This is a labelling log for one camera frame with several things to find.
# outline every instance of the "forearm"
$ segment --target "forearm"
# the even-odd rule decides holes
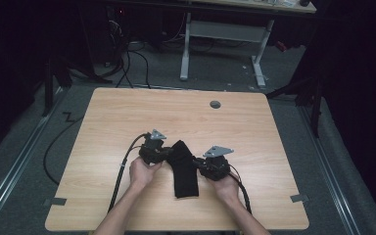
[[[246,235],[270,234],[243,206],[240,201],[225,202],[237,225]]]
[[[143,187],[131,185],[97,227],[94,235],[120,235],[124,233],[130,212],[136,204]]]

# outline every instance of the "gray carpet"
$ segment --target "gray carpet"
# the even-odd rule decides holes
[[[265,89],[257,88],[250,59],[247,57],[217,56],[214,52],[193,53],[190,79],[181,82],[178,79],[180,49],[165,48],[164,51],[158,52],[147,46],[139,53],[149,61],[149,80],[152,86],[266,93],[289,82],[304,51],[305,48],[299,48],[282,53],[276,48],[268,47],[261,61],[266,76]],[[128,77],[132,84],[144,85],[145,62],[136,54],[131,53],[130,56],[131,67]],[[97,67],[98,72],[105,70],[103,67]],[[121,75],[120,72],[111,77],[115,84]],[[49,208],[43,206],[43,202],[54,197],[57,187],[44,173],[43,158],[51,142],[70,125],[66,122],[66,115],[63,112],[71,112],[70,118],[82,117],[91,93],[97,86],[100,84],[90,80],[74,80],[74,86],[67,92],[65,99],[49,120],[42,137],[36,143],[28,165],[0,211],[0,234],[54,234],[44,227]],[[122,86],[127,86],[127,83],[124,81]],[[269,103],[299,190],[309,197],[309,201],[304,205],[310,226],[304,231],[270,232],[272,234],[347,234],[320,171],[306,124],[290,98],[281,96],[270,100]],[[43,89],[37,92],[36,99],[36,102],[14,123],[13,129],[0,145],[0,182],[21,151],[29,133],[41,119],[44,104]],[[49,171],[58,180],[68,160],[79,125],[80,122],[69,128],[48,153]],[[376,234],[375,204],[342,144],[325,103],[322,105],[319,131],[322,145],[343,187],[361,234]]]

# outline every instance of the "tape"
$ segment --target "tape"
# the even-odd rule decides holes
[[[291,196],[291,199],[293,203],[296,203],[296,202],[304,203],[304,202],[309,201],[309,198],[305,194],[298,194],[298,195]]]
[[[46,199],[42,206],[49,207],[51,205],[57,205],[57,206],[64,206],[66,204],[67,199],[62,198],[53,198],[53,199]]]

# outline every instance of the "small hole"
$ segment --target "small hole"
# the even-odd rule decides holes
[[[218,101],[211,101],[210,102],[210,106],[213,108],[213,109],[219,109],[221,107],[221,103],[219,103]]]

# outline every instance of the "black cloth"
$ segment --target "black cloth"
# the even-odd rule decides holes
[[[181,140],[171,149],[173,152],[166,158],[173,170],[173,188],[176,198],[198,197],[197,168],[193,164],[196,158]]]

